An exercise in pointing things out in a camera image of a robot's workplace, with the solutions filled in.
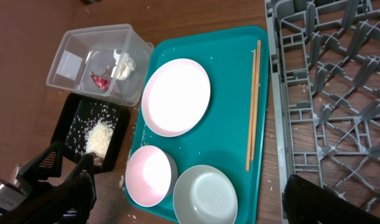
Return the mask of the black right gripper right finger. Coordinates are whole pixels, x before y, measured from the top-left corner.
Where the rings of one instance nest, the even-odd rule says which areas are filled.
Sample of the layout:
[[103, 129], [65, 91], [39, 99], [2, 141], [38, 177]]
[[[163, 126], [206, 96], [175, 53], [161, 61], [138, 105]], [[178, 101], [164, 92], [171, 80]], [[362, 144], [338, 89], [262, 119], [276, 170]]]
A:
[[284, 212], [289, 223], [380, 224], [380, 218], [295, 174], [285, 186]]

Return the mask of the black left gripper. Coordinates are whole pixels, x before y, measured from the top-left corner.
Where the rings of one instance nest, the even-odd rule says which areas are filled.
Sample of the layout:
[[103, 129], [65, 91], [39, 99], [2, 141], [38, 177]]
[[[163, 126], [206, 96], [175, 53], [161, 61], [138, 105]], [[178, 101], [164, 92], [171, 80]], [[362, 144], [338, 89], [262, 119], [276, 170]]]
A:
[[64, 151], [64, 143], [55, 141], [41, 154], [13, 173], [16, 183], [0, 178], [0, 215], [52, 189], [53, 185], [48, 182], [48, 179], [61, 176]]

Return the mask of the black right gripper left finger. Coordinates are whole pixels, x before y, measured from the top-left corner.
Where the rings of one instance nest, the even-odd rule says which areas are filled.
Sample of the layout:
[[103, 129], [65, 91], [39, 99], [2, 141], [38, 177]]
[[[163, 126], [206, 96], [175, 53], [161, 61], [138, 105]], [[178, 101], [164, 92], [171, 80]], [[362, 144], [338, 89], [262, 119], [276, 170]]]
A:
[[96, 202], [94, 164], [85, 155], [61, 185], [0, 215], [0, 224], [86, 223]]

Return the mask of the brown food scrap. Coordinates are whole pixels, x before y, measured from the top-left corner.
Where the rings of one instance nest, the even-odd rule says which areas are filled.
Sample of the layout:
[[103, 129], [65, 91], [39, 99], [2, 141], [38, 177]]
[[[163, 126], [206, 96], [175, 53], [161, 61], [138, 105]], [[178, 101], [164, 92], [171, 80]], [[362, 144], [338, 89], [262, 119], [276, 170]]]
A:
[[104, 159], [102, 157], [98, 156], [96, 153], [87, 152], [86, 155], [91, 155], [93, 157], [93, 165], [94, 166], [102, 166], [103, 165]]

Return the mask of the pile of white rice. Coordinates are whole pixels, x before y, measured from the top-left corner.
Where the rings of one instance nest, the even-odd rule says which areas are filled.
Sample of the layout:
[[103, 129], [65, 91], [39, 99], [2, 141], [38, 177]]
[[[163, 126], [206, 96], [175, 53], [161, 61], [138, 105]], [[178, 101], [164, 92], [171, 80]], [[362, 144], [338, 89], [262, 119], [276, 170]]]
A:
[[112, 105], [81, 101], [65, 145], [74, 158], [94, 152], [104, 159], [117, 122], [118, 110]]

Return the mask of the wooden chopstick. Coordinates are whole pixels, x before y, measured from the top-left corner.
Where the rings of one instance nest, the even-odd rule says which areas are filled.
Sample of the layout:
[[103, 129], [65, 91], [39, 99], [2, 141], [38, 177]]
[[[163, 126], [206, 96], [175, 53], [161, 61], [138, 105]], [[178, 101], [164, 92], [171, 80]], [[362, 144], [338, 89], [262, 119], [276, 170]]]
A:
[[251, 79], [251, 101], [249, 107], [249, 126], [248, 126], [248, 143], [247, 143], [247, 155], [246, 155], [246, 171], [249, 172], [251, 164], [251, 143], [252, 143], [252, 130], [253, 130], [253, 104], [254, 104], [254, 76], [255, 76], [255, 60], [256, 49], [253, 50], [253, 64], [252, 64], [252, 79]]
[[259, 76], [261, 66], [261, 40], [257, 42], [257, 49], [254, 51], [253, 65], [253, 122], [252, 122], [252, 139], [251, 139], [251, 161], [254, 160], [256, 144], [256, 127], [257, 127], [257, 104], [259, 95]]

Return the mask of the pink bowl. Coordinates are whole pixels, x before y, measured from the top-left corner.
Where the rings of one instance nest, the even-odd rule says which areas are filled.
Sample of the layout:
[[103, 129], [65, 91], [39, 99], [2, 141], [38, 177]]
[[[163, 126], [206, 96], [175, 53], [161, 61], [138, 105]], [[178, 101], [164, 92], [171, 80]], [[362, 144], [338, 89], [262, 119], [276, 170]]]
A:
[[142, 207], [153, 207], [168, 197], [178, 179], [174, 159], [156, 146], [142, 146], [130, 157], [125, 173], [129, 196]]

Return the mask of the grey bowl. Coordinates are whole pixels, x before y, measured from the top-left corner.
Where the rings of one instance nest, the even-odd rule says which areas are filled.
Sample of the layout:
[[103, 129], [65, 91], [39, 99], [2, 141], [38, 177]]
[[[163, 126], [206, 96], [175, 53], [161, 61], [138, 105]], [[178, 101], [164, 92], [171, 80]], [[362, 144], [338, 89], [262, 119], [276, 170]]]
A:
[[234, 224], [238, 213], [236, 191], [220, 170], [197, 165], [183, 172], [173, 192], [180, 224]]

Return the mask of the red snack wrapper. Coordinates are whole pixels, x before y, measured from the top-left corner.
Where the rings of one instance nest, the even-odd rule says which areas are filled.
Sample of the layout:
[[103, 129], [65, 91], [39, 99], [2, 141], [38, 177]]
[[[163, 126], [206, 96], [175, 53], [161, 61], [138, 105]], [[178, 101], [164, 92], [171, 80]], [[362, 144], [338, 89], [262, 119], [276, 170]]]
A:
[[111, 80], [108, 80], [105, 77], [96, 75], [94, 72], [90, 73], [91, 79], [95, 83], [95, 85], [100, 89], [100, 90], [109, 90], [111, 86]]

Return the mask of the white napkin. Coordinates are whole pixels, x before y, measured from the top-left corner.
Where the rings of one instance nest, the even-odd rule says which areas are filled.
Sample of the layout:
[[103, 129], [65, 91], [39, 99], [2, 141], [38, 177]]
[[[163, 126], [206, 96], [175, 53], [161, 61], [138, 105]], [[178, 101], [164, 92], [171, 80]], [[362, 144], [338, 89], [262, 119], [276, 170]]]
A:
[[111, 78], [126, 80], [135, 71], [136, 63], [128, 53], [122, 52], [121, 49], [114, 49], [113, 58], [116, 65], [111, 72]]

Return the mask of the pink round plate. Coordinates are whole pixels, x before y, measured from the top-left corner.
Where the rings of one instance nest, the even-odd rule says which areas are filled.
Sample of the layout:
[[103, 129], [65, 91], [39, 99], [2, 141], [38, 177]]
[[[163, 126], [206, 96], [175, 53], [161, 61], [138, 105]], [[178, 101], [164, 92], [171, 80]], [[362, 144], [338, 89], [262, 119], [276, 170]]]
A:
[[194, 128], [206, 113], [211, 84], [206, 70], [187, 58], [159, 67], [142, 94], [146, 126], [163, 137], [176, 137]]

